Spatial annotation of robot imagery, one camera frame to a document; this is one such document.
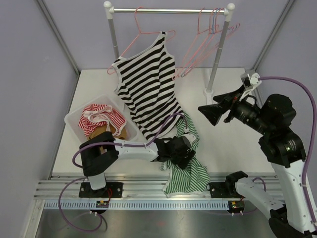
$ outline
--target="pink hanger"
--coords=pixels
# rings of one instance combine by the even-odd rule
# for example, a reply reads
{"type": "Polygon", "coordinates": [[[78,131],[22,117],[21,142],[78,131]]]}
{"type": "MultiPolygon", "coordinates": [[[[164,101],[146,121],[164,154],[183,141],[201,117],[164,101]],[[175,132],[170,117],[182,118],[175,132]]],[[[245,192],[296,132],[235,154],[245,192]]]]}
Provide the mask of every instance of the pink hanger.
{"type": "Polygon", "coordinates": [[[221,32],[221,30],[220,30],[220,31],[217,31],[218,25],[217,25],[217,23],[216,23],[216,19],[217,19],[217,17],[218,17],[218,14],[219,14],[220,10],[221,10],[221,9],[215,8],[214,11],[211,13],[211,15],[210,15],[210,17],[209,17],[209,28],[208,28],[207,30],[203,31],[203,32],[206,32],[206,31],[209,30],[209,34],[206,36],[205,40],[201,43],[201,45],[199,46],[199,48],[197,49],[197,51],[196,51],[196,52],[192,55],[192,57],[189,59],[189,61],[187,62],[187,64],[186,64],[183,68],[181,68],[180,70],[178,70],[178,72],[177,72],[178,74],[176,75],[176,77],[180,77],[181,75],[183,76],[183,73],[184,73],[184,72],[188,72],[188,70],[190,70],[191,67],[194,65],[194,63],[197,61],[197,59],[196,59],[194,62],[192,62],[193,59],[194,59],[194,58],[199,58],[199,57],[201,56],[201,54],[204,53],[205,49],[209,46],[209,44],[212,42],[212,40],[213,40],[215,34],[221,32]],[[215,11],[216,11],[216,19],[215,19],[215,23],[214,23],[215,32],[213,33],[213,32],[211,31],[211,27],[212,27],[212,25],[211,25],[211,17],[215,14],[215,11]]]}
{"type": "Polygon", "coordinates": [[[206,32],[206,31],[208,31],[208,29],[209,29],[209,28],[208,28],[207,30],[200,32],[200,17],[201,17],[201,15],[202,15],[202,11],[203,11],[204,9],[205,9],[205,8],[203,7],[203,8],[200,10],[200,12],[199,12],[199,16],[198,16],[198,26],[197,26],[197,35],[196,35],[196,37],[194,38],[192,44],[190,45],[188,51],[186,52],[186,55],[185,55],[184,58],[183,58],[183,61],[182,61],[181,66],[180,66],[177,70],[175,70],[174,79],[177,78],[177,77],[179,77],[179,75],[180,75],[180,73],[181,73],[181,71],[182,71],[183,65],[184,65],[184,63],[185,63],[185,59],[187,58],[188,54],[190,53],[190,50],[192,49],[192,47],[194,46],[194,43],[197,41],[198,36],[199,36],[200,34],[206,32]]]}
{"type": "MultiPolygon", "coordinates": [[[[158,33],[161,33],[160,31],[153,31],[153,32],[143,32],[143,31],[141,31],[139,22],[138,22],[138,20],[137,20],[137,11],[138,11],[138,9],[140,9],[140,8],[143,8],[143,7],[140,6],[140,7],[136,8],[135,11],[134,11],[134,19],[135,19],[135,22],[136,22],[136,24],[137,24],[139,33],[138,33],[138,35],[134,38],[134,40],[129,44],[129,46],[124,50],[124,52],[123,52],[120,56],[123,56],[124,53],[127,52],[127,50],[133,45],[133,43],[139,38],[139,36],[140,36],[141,34],[158,34],[158,33]]],[[[175,31],[175,30],[170,30],[170,31],[167,31],[167,32],[174,32],[174,35],[171,36],[170,38],[168,38],[166,41],[169,41],[170,39],[172,39],[172,38],[175,37],[175,35],[176,35],[176,31],[175,31]]],[[[112,66],[110,66],[110,67],[108,68],[108,70],[107,70],[107,73],[108,73],[108,74],[114,74],[114,73],[115,73],[115,71],[112,72],[112,73],[109,73],[109,69],[111,69],[111,68],[112,68],[112,66]]]]}
{"type": "MultiPolygon", "coordinates": [[[[238,28],[240,27],[240,23],[237,23],[234,26],[230,26],[228,28],[228,30],[231,30],[227,35],[226,35],[226,39],[231,37],[233,35],[234,32],[236,32],[236,30],[238,30],[238,28]]],[[[198,58],[185,72],[185,75],[187,75],[188,73],[190,73],[190,71],[192,71],[195,67],[197,67],[198,65],[200,65],[205,59],[207,59],[218,47],[219,42],[217,42],[209,51],[207,51],[207,53],[205,53],[204,55],[202,55],[200,58],[198,58]]]]}

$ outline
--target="black and white striped dress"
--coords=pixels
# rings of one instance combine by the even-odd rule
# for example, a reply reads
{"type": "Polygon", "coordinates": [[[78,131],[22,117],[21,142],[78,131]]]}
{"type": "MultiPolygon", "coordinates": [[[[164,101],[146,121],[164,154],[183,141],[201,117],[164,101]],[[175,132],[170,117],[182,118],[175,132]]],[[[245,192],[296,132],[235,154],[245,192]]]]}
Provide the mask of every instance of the black and white striped dress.
{"type": "MultiPolygon", "coordinates": [[[[112,66],[119,77],[115,93],[131,111],[131,118],[147,140],[153,138],[164,121],[182,109],[174,94],[174,56],[165,47],[161,32],[146,50],[131,58],[119,57],[112,66]]],[[[165,125],[160,136],[168,133],[180,116],[165,125]]]]}

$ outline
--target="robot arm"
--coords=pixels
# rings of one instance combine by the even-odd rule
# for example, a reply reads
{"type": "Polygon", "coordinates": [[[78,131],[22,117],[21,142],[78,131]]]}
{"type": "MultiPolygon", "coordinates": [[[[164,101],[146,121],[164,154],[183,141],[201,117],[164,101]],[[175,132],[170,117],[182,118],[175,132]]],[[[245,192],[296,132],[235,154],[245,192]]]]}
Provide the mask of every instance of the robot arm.
{"type": "MultiPolygon", "coordinates": [[[[261,150],[271,162],[280,181],[285,204],[274,200],[255,185],[245,173],[233,173],[227,177],[227,188],[250,200],[269,219],[269,224],[278,238],[306,238],[316,233],[311,222],[307,201],[301,185],[301,175],[306,160],[304,146],[290,128],[296,115],[290,99],[284,95],[273,94],[268,97],[262,108],[256,98],[249,93],[260,82],[257,74],[242,76],[243,85],[236,91],[215,96],[217,104],[198,108],[212,125],[216,125],[221,116],[230,110],[225,123],[237,118],[263,136],[259,139],[261,150]]],[[[317,211],[312,192],[308,187],[310,201],[317,211]]]]}
{"type": "Polygon", "coordinates": [[[187,133],[181,137],[155,139],[153,143],[147,144],[120,140],[114,138],[111,132],[104,132],[80,146],[80,149],[83,149],[95,143],[103,144],[102,147],[93,146],[81,151],[83,172],[88,177],[93,192],[106,187],[104,171],[116,160],[143,159],[149,162],[171,160],[184,169],[195,155],[195,151],[190,149],[195,140],[193,134],[187,133]]]}

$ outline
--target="clothing rack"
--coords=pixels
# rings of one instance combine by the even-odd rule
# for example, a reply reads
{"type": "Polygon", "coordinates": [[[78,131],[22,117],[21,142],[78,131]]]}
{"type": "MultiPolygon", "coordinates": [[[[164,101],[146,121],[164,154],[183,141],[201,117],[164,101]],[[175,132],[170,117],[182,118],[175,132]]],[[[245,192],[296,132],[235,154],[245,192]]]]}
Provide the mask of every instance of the clothing rack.
{"type": "MultiPolygon", "coordinates": [[[[118,44],[117,44],[117,38],[115,35],[115,28],[114,28],[114,23],[113,23],[113,14],[114,13],[134,13],[136,9],[132,9],[132,8],[115,8],[114,6],[112,6],[111,2],[109,1],[105,1],[104,2],[104,7],[106,10],[106,16],[108,19],[108,23],[109,23],[109,28],[110,28],[110,33],[111,33],[111,39],[112,39],[112,45],[113,45],[113,50],[114,50],[114,55],[115,58],[117,59],[120,54],[119,54],[119,48],[118,48],[118,44]]],[[[161,14],[199,14],[201,12],[201,14],[211,14],[213,12],[220,14],[220,15],[224,15],[225,16],[225,20],[224,20],[224,24],[223,24],[223,28],[222,28],[222,33],[220,36],[220,41],[219,41],[219,45],[217,48],[217,53],[213,62],[213,66],[212,66],[212,71],[210,74],[210,78],[209,78],[209,82],[208,82],[208,86],[204,91],[204,94],[207,98],[207,104],[210,104],[212,102],[211,97],[212,97],[212,85],[214,82],[214,78],[216,76],[216,72],[218,69],[218,64],[219,64],[219,60],[220,60],[220,56],[221,56],[221,52],[222,52],[222,48],[223,48],[223,44],[227,35],[227,30],[231,21],[231,17],[232,17],[232,13],[233,10],[235,8],[235,5],[233,3],[229,3],[227,8],[225,8],[224,10],[221,11],[217,11],[217,10],[199,10],[199,9],[146,9],[146,8],[141,8],[138,9],[138,13],[161,13],[161,14]]]]}

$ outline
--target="white table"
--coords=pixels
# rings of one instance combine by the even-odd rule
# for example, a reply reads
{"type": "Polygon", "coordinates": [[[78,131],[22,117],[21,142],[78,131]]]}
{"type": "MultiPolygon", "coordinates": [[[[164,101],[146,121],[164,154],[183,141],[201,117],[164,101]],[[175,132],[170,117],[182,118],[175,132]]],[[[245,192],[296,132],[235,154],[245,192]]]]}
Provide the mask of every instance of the white table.
{"type": "MultiPolygon", "coordinates": [[[[242,68],[220,68],[214,81],[215,95],[231,92],[241,85],[242,68]]],[[[224,115],[217,126],[212,126],[198,110],[198,106],[206,104],[203,95],[205,83],[209,79],[208,69],[194,69],[188,76],[178,78],[175,85],[175,95],[192,118],[200,135],[197,149],[197,159],[215,174],[229,174],[243,170],[246,173],[268,175],[272,174],[270,163],[262,153],[258,140],[260,134],[240,121],[234,119],[231,123],[223,123],[224,115]]],[[[94,97],[107,93],[123,107],[122,101],[113,90],[117,86],[116,74],[108,75],[105,69],[89,69],[81,72],[70,111],[94,97]]],[[[65,127],[56,161],[53,176],[65,174],[82,174],[82,169],[72,164],[72,156],[78,150],[79,144],[74,140],[68,127],[65,127]]],[[[142,160],[116,161],[106,173],[108,175],[127,176],[167,176],[169,172],[160,170],[160,163],[142,160]]]]}

